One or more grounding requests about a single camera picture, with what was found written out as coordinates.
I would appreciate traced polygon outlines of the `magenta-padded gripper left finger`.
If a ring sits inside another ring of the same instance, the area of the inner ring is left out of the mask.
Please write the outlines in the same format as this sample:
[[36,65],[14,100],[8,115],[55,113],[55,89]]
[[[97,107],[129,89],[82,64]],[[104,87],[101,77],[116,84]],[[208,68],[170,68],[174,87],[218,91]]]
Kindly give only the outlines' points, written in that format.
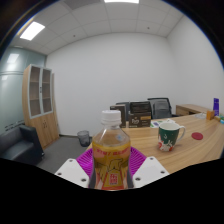
[[94,162],[92,150],[82,153],[78,158],[69,158],[55,175],[84,188],[93,188]]

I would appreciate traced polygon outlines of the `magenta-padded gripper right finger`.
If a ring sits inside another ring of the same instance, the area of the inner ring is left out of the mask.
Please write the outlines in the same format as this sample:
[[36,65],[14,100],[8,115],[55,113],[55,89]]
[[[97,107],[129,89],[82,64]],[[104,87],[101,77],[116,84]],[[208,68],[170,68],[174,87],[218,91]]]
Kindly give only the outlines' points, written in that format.
[[128,187],[140,188],[157,181],[169,172],[154,157],[146,157],[140,151],[131,148],[128,168]]

